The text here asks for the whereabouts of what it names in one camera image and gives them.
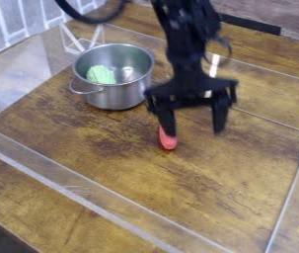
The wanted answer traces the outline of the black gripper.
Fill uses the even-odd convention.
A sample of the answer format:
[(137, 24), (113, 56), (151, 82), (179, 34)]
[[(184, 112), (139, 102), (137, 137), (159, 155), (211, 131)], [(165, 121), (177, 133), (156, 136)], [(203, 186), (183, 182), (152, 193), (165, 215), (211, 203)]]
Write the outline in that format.
[(172, 78), (167, 83), (147, 88), (144, 95), (149, 111), (157, 113), (159, 125), (168, 136), (176, 136), (173, 110), (211, 106), (213, 134), (224, 130), (228, 110), (237, 100), (235, 79), (201, 77), (185, 84)]

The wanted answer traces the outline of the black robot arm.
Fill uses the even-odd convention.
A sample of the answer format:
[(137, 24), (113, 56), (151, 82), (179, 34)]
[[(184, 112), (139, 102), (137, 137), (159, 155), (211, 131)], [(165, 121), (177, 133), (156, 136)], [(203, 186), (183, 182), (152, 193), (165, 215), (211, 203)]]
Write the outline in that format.
[(220, 15), (209, 0), (151, 0), (152, 9), (164, 31), (165, 57), (172, 78), (145, 90), (148, 111), (155, 114), (163, 133), (176, 137), (173, 111), (208, 106), (212, 111), (213, 133), (225, 127), (228, 109), (236, 102), (235, 79), (205, 74), (201, 59), (205, 44), (216, 41), (231, 54), (229, 44), (220, 38)]

